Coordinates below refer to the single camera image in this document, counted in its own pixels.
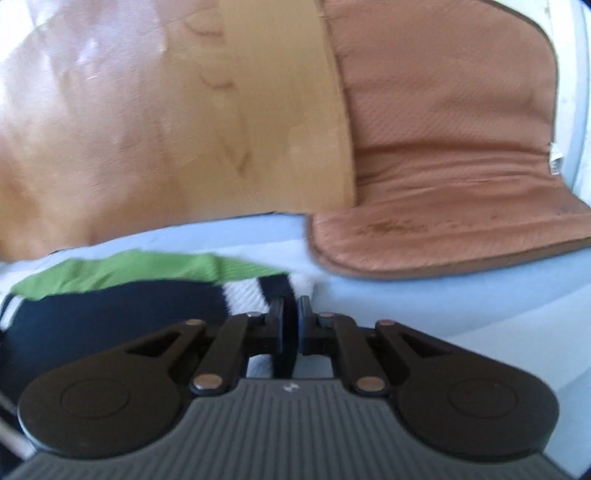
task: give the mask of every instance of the white tag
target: white tag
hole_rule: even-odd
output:
[[[550,173],[552,175],[560,175],[562,170],[562,163],[564,161],[564,155],[560,151],[557,144],[550,144]]]

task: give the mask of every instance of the wooden surface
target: wooden surface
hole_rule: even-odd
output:
[[[354,204],[313,0],[15,2],[44,21],[0,37],[0,258]]]

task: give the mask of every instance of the brown seat cushion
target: brown seat cushion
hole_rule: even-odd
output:
[[[369,278],[455,274],[591,245],[591,209],[549,169],[557,64],[541,29],[484,0],[326,0],[359,206],[309,246]]]

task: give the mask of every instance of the navy blue fabric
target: navy blue fabric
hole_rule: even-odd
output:
[[[9,411],[0,408],[0,419],[7,423],[10,427],[15,429],[17,432],[21,432],[21,425],[18,422],[18,417]]]
[[[8,450],[4,445],[0,445],[0,478],[8,475],[17,466],[22,463],[22,460]]]
[[[187,319],[227,316],[221,287],[182,280],[24,300],[0,345],[0,391],[17,403],[48,370]]]

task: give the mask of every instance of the green fabric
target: green fabric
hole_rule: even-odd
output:
[[[20,281],[13,286],[12,292],[39,300],[48,295],[101,290],[138,280],[176,278],[223,284],[278,273],[282,272],[212,254],[183,255],[127,250],[102,260],[65,260]]]

